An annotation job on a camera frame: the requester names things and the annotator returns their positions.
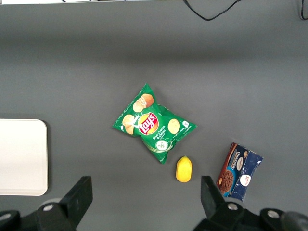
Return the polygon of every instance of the gray surface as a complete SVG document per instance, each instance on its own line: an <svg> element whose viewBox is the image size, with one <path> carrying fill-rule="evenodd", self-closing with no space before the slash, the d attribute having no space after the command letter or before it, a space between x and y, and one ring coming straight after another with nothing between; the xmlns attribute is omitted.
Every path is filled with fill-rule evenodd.
<svg viewBox="0 0 308 231"><path fill-rule="evenodd" d="M232 1L194 2L207 15ZM189 231L205 217L200 177L218 177L231 142L264 157L246 207L307 214L308 22L300 1L242 1L204 22L181 1L0 7L0 117L49 130L50 188L0 196L27 215L84 175L94 200L78 230ZM198 128L159 164L111 128L145 82ZM175 179L188 155L192 180Z"/></svg>

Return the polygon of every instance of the red label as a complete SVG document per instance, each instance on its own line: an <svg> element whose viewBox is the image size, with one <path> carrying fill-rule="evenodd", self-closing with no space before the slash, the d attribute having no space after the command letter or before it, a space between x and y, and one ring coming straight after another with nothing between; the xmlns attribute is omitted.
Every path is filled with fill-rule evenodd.
<svg viewBox="0 0 308 231"><path fill-rule="evenodd" d="M149 135L154 133L158 128L158 120L156 115L153 113L147 113L140 117L139 119L139 131L144 135Z"/></svg>

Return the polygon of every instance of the blue package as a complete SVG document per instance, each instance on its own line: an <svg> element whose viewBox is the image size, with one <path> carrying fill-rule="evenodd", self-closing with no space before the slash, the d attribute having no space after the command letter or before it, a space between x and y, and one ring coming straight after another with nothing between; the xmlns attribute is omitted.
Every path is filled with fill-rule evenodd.
<svg viewBox="0 0 308 231"><path fill-rule="evenodd" d="M217 186L223 196L244 201L247 186L262 160L260 155L232 143L217 180Z"/></svg>

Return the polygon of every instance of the lay's chip bag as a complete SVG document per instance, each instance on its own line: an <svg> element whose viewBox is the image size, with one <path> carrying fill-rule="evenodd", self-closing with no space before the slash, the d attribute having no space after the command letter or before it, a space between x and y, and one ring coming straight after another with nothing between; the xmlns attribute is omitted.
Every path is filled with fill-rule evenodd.
<svg viewBox="0 0 308 231"><path fill-rule="evenodd" d="M157 104L152 89L145 84L112 127L134 137L140 136L164 164L168 151L197 126Z"/></svg>

